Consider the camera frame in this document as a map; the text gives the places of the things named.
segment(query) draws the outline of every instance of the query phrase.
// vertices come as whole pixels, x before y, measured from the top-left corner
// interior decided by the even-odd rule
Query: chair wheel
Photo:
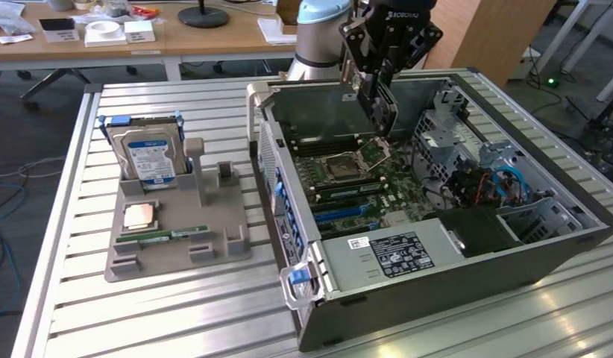
[[[32,74],[28,71],[17,71],[17,77],[21,80],[29,80],[32,78]]]
[[[31,112],[37,112],[40,110],[39,103],[32,101],[24,101],[24,108]]]

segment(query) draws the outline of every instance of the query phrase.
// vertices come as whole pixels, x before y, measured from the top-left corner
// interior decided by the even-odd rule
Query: hard drive
[[[99,121],[123,179],[140,180],[144,190],[176,186],[176,175],[190,171],[179,113],[155,118],[101,116]]]

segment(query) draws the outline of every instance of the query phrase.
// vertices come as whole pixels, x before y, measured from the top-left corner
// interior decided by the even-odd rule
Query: wooden cabinet
[[[438,0],[431,18],[443,38],[425,69],[475,67],[506,84],[556,0]]]

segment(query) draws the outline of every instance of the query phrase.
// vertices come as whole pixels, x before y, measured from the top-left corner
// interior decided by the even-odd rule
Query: black lamp base
[[[206,7],[204,14],[200,14],[199,7],[190,7],[180,10],[178,19],[195,28],[216,28],[228,22],[228,14],[214,7]]]

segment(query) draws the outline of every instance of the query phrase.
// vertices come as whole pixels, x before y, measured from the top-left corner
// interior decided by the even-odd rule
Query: barcode sticker
[[[369,237],[365,236],[365,237],[358,237],[357,239],[350,239],[349,246],[351,250],[355,250],[357,248],[367,248],[370,246]]]

